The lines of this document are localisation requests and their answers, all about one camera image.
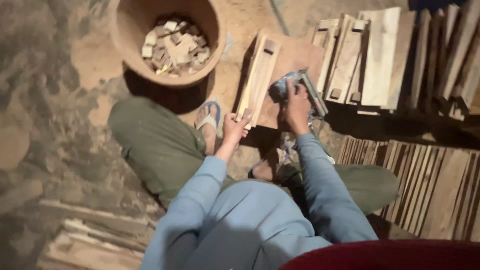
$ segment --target terracotta bucket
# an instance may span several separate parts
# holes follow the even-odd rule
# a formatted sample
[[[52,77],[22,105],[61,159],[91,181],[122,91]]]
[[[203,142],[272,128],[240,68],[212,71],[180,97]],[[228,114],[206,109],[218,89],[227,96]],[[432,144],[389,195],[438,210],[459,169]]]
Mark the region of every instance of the terracotta bucket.
[[[197,24],[206,35],[211,51],[203,69],[178,78],[155,74],[141,55],[145,35],[155,27],[157,18],[172,13],[186,16]],[[220,60],[227,39],[226,24],[210,0],[112,0],[110,31],[128,67],[145,79],[172,88],[186,88],[203,80]]]

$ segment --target olive green pants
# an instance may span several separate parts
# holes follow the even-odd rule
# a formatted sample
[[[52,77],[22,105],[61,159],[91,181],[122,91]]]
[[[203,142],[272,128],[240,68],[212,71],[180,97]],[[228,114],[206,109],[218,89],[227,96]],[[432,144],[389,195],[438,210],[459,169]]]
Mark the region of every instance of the olive green pants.
[[[122,155],[147,189],[158,194],[165,207],[195,174],[205,159],[205,140],[200,131],[182,122],[174,113],[147,98],[119,101],[108,119],[113,135],[122,146]],[[379,166],[335,165],[355,203],[371,213],[392,202],[398,182]],[[282,166],[285,186],[302,208],[302,178],[298,164]],[[235,181],[227,176],[223,185]]]

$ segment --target dusty floor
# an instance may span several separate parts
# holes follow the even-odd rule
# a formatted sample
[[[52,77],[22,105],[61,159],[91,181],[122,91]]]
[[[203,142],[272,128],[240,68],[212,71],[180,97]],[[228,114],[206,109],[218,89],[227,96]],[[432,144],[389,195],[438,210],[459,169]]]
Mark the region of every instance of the dusty floor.
[[[260,27],[280,32],[280,27],[268,0],[218,2],[228,18],[228,46],[210,78],[213,88],[202,98],[219,99],[227,112],[256,32]],[[295,37],[342,12],[407,8],[406,0],[277,3]],[[155,205],[121,158],[107,126],[112,105],[134,92],[125,78],[135,77],[123,76],[125,67],[108,34],[107,10],[108,0],[0,1],[0,196],[31,182],[42,184],[24,191],[32,198],[24,205],[7,203],[0,212],[2,269],[34,269],[36,256],[55,232],[58,217],[37,206],[40,198],[134,217],[151,214]],[[181,118],[192,124],[195,108],[182,111]],[[258,145],[271,141],[265,134]],[[335,155],[342,136],[324,123],[320,137]],[[229,174],[246,177],[260,153],[242,146]]]

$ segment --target hand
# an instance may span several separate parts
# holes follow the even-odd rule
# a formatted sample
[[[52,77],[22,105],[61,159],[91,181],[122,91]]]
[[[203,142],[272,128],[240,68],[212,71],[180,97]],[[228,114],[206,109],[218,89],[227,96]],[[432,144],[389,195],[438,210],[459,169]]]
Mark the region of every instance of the hand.
[[[227,162],[230,160],[233,153],[238,149],[240,139],[248,135],[248,130],[245,126],[250,122],[251,116],[245,115],[240,122],[235,122],[236,114],[227,113],[223,120],[223,142],[220,148],[215,153],[217,158]]]
[[[304,85],[297,84],[298,93],[295,94],[295,86],[290,78],[287,78],[288,102],[284,108],[286,121],[295,137],[310,132],[307,125],[308,112],[312,108],[308,100],[307,89]]]

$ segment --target light blue shirt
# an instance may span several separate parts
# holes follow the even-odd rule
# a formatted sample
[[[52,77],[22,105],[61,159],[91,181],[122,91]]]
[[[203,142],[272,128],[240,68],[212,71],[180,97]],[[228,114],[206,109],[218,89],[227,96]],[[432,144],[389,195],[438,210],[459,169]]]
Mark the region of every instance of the light blue shirt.
[[[277,269],[332,243],[377,240],[316,138],[300,136],[297,151],[310,221],[273,184],[220,193],[227,164],[207,157],[159,220],[140,269]]]

